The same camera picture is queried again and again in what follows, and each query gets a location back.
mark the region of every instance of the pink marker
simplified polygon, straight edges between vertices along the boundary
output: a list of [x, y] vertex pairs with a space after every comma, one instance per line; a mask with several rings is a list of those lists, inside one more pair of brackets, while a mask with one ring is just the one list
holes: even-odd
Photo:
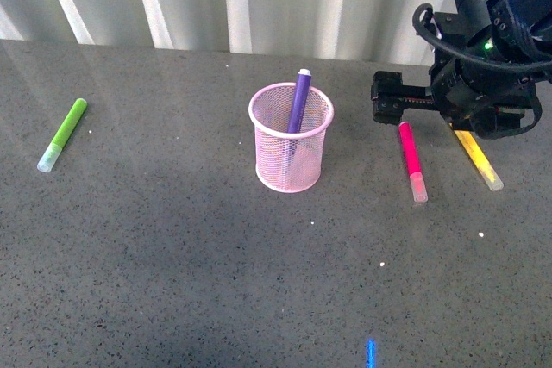
[[403, 150], [405, 150], [408, 175], [411, 176], [414, 201], [417, 203], [425, 203], [428, 201], [428, 193], [425, 190], [422, 167], [420, 167], [420, 160], [417, 157], [416, 144], [414, 143], [411, 125], [408, 122], [401, 122], [398, 125], [398, 131], [400, 132], [400, 139], [403, 142]]

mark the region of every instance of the pen holder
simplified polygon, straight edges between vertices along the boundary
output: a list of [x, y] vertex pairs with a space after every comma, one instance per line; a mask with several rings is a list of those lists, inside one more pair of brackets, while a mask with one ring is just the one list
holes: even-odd
[[288, 134], [294, 92], [293, 82], [273, 84], [249, 102], [257, 176], [267, 187], [284, 193], [307, 190], [320, 177], [324, 136], [334, 117], [331, 101], [311, 86], [300, 132]]

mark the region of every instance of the black cable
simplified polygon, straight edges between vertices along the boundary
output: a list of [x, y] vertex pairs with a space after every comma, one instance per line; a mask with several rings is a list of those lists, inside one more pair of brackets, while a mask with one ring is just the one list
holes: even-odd
[[530, 57], [533, 60], [543, 60], [552, 58], [552, 55], [549, 53], [542, 52], [535, 45], [535, 40], [531, 35], [529, 25], [523, 21], [519, 14], [514, 10], [515, 2], [514, 0], [505, 0], [506, 10], [508, 11], [508, 16], [513, 22], [513, 31], [514, 37], [516, 38], [517, 46], [521, 51]]
[[433, 6], [429, 3], [421, 4], [417, 7], [412, 17], [412, 26], [416, 29], [416, 32], [422, 36], [429, 44], [441, 49], [442, 51], [455, 56], [458, 59], [465, 60], [474, 65], [484, 67], [497, 72], [509, 72], [509, 73], [531, 73], [552, 69], [552, 61], [536, 62], [534, 64], [510, 64], [506, 62], [498, 62], [494, 60], [488, 60], [471, 53], [462, 51], [457, 47], [453, 47], [445, 41], [436, 38], [423, 24], [420, 22], [420, 17], [424, 11], [429, 11], [433, 14]]

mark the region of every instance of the purple marker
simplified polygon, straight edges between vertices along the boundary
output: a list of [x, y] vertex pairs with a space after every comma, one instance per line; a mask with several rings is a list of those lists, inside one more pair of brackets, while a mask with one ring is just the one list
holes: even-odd
[[295, 95], [293, 96], [292, 114], [287, 124], [288, 134], [296, 134], [301, 130], [301, 121], [303, 120], [304, 106], [307, 103], [309, 88], [311, 87], [311, 71], [301, 69], [297, 75], [295, 84]]

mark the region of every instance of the yellow marker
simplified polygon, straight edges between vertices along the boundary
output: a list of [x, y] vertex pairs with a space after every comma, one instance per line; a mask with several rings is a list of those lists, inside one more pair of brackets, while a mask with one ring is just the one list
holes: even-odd
[[504, 188], [504, 183], [497, 175], [496, 171], [489, 163], [489, 160], [486, 159], [485, 154], [481, 151], [480, 146], [477, 144], [477, 141], [468, 131], [455, 131], [456, 136], [460, 143], [464, 146], [467, 155], [472, 159], [477, 169], [480, 171], [481, 176], [486, 182], [486, 185], [489, 186], [489, 189], [492, 191], [502, 190]]

